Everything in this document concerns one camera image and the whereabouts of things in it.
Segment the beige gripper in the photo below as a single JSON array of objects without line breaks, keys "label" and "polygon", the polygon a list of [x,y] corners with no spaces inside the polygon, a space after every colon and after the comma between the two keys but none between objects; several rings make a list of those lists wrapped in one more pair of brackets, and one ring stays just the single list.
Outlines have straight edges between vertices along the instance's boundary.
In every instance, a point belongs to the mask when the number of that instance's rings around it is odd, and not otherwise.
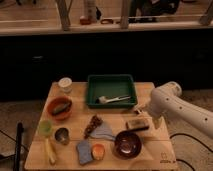
[{"label": "beige gripper", "polygon": [[[136,105],[134,107],[134,113],[135,114],[143,114],[146,111],[147,111],[147,105],[146,104]],[[161,127],[161,125],[162,125],[163,117],[162,116],[153,117],[152,118],[152,122],[153,122],[154,128],[155,129],[159,129]]]}]

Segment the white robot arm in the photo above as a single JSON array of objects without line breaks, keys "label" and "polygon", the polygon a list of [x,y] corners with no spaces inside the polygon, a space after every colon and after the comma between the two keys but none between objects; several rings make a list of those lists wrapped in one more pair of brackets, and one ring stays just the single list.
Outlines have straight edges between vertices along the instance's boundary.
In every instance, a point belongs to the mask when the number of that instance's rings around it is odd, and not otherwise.
[{"label": "white robot arm", "polygon": [[193,127],[213,139],[213,112],[186,102],[180,98],[181,86],[174,81],[154,88],[150,100],[145,105],[138,105],[137,114],[147,112],[158,129],[165,114],[180,117]]}]

